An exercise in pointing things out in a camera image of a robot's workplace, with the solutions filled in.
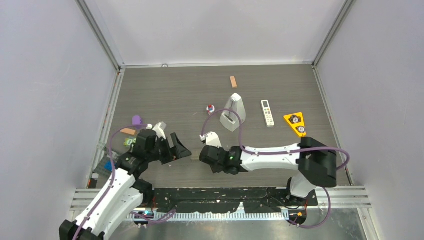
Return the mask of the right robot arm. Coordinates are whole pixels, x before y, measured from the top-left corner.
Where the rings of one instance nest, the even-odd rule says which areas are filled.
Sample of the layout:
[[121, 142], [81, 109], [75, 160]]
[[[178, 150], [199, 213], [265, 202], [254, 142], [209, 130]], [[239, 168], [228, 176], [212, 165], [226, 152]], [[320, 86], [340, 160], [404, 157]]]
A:
[[262, 169], [297, 171], [287, 182], [285, 198], [291, 205], [299, 205], [317, 187], [337, 186], [337, 153], [311, 138], [302, 137], [300, 143], [281, 147], [257, 148], [206, 145], [199, 160], [210, 166], [213, 173], [237, 175]]

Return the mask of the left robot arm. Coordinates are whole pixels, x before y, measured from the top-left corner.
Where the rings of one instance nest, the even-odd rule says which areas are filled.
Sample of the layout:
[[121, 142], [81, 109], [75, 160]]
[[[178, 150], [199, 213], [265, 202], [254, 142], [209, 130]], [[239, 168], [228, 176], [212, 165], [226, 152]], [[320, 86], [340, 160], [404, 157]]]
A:
[[75, 220], [59, 227], [61, 240], [108, 240], [123, 220], [138, 206], [148, 207], [154, 199], [151, 183], [140, 178], [151, 162], [163, 165], [190, 157], [175, 133], [170, 147], [163, 130], [143, 129], [130, 150], [112, 164], [108, 182]]

